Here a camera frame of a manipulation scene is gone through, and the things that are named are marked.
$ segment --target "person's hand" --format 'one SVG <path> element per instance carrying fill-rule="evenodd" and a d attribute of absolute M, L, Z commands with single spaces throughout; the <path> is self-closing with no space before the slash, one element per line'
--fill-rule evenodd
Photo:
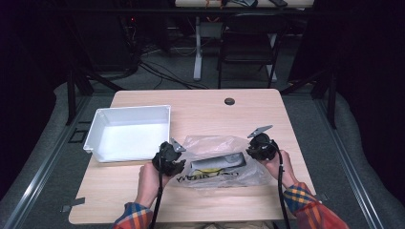
<path fill-rule="evenodd" d="M 170 178 L 163 175 L 162 186 L 166 186 Z M 138 195 L 135 202 L 150 208 L 153 201 L 158 195 L 159 189 L 159 172 L 153 166 L 151 162 L 144 164 L 140 167 L 139 171 L 139 184 L 138 184 Z"/>
<path fill-rule="evenodd" d="M 281 150 L 280 153 L 281 153 L 281 156 L 283 157 L 283 164 L 284 164 L 282 183 L 285 188 L 288 188 L 291 185 L 297 183 L 298 180 L 294 175 L 294 171 L 292 170 L 292 165 L 291 165 L 291 160 L 289 158 L 289 154 L 284 150 Z M 279 167 L 280 167 L 280 159 L 279 159 L 278 153 L 276 153 L 276 156 L 272 160 L 259 160 L 259 162 L 268 169 L 270 174 L 275 179 L 278 179 Z"/>

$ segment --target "desk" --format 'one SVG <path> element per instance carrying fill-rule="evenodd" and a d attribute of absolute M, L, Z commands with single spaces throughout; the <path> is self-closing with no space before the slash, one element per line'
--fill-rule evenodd
<path fill-rule="evenodd" d="M 224 100 L 235 99 L 228 106 Z M 314 188 L 283 100 L 278 91 L 255 90 L 167 90 L 122 91 L 111 107 L 169 104 L 170 135 L 180 144 L 188 135 L 234 135 L 247 138 L 257 127 L 273 125 L 266 133 L 290 153 L 294 172 L 313 193 Z M 134 201 L 142 161 L 98 163 L 92 156 L 76 198 L 73 224 L 112 223 L 122 215 L 124 203 Z M 212 222 L 282 219 L 277 181 L 269 185 L 219 188 L 209 195 L 182 187 L 167 186 L 157 222 Z"/>
<path fill-rule="evenodd" d="M 221 0 L 208 0 L 209 4 L 206 5 L 204 0 L 176 0 L 176 7 L 181 8 L 219 8 L 221 6 Z M 299 8 L 311 8 L 314 0 L 286 0 L 288 3 L 287 8 L 299 9 Z M 228 2 L 226 8 L 242 8 L 243 6 Z M 269 8 L 278 10 L 276 6 L 268 0 L 258 0 L 256 8 Z M 201 49 L 201 23 L 200 17 L 196 17 L 196 62 L 194 64 L 194 80 L 199 81 L 202 77 L 202 49 Z M 267 72 L 271 72 L 272 66 L 266 66 Z"/>

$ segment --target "black chair leg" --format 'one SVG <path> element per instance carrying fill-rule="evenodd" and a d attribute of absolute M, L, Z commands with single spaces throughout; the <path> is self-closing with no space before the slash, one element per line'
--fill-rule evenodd
<path fill-rule="evenodd" d="M 336 106 L 336 81 L 337 81 L 336 73 L 332 72 L 330 76 L 327 117 L 333 129 L 336 129 L 336 123 L 334 122 L 334 112 Z"/>
<path fill-rule="evenodd" d="M 271 82 L 273 80 L 273 75 L 274 75 L 274 64 L 271 66 L 271 71 L 270 71 L 270 75 L 268 76 L 268 84 L 267 84 L 267 88 L 271 88 Z"/>
<path fill-rule="evenodd" d="M 321 75 L 323 75 L 326 72 L 326 70 L 322 70 L 318 73 L 313 74 L 312 76 L 306 78 L 306 79 L 302 79 L 296 83 L 294 83 L 293 85 L 287 87 L 286 89 L 280 91 L 280 94 L 285 95 L 285 94 L 290 94 L 295 92 L 296 90 L 300 89 L 301 87 L 303 87 L 304 85 L 312 82 L 313 80 L 318 79 Z"/>
<path fill-rule="evenodd" d="M 67 75 L 67 86 L 68 86 L 68 105 L 69 105 L 69 116 L 66 125 L 71 125 L 72 121 L 76 115 L 76 104 L 75 104 L 75 80 L 73 76 L 73 71 L 70 71 Z"/>
<path fill-rule="evenodd" d="M 217 71 L 220 69 L 220 63 L 221 63 L 221 59 L 220 59 L 220 57 L 218 57 L 218 60 L 217 60 Z"/>
<path fill-rule="evenodd" d="M 218 62 L 218 89 L 221 88 L 221 80 L 223 76 L 223 63 L 221 61 Z"/>

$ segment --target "white box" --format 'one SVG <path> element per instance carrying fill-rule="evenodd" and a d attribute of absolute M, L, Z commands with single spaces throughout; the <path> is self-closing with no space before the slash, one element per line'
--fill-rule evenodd
<path fill-rule="evenodd" d="M 169 142 L 170 105 L 98 109 L 83 149 L 99 162 L 152 159 Z"/>

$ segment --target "clear plastic bag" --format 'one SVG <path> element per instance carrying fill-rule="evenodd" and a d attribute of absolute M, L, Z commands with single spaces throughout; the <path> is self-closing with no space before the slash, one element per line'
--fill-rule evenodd
<path fill-rule="evenodd" d="M 186 159 L 184 170 L 173 177 L 168 185 L 190 188 L 220 188 L 266 185 L 272 180 L 268 170 L 257 160 L 251 158 L 245 149 L 248 139 L 236 136 L 188 136 L 182 146 L 186 149 L 179 160 Z M 191 162 L 215 156 L 227 156 L 242 152 L 246 165 L 228 168 L 209 175 L 192 176 Z"/>

